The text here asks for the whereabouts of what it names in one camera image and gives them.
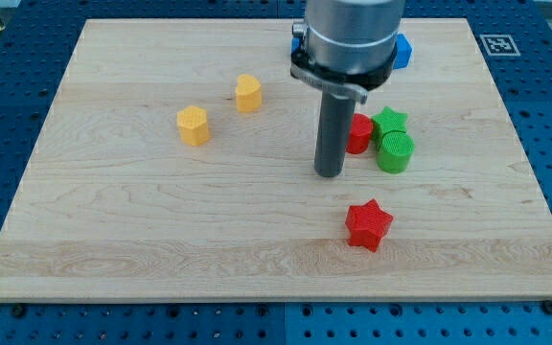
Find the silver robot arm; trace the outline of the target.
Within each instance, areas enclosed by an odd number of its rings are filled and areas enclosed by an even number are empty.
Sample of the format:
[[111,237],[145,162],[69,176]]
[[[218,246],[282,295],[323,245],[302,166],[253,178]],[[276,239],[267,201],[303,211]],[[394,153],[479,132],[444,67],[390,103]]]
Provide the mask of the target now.
[[339,99],[365,104],[389,78],[404,0],[309,0],[292,24],[291,75]]

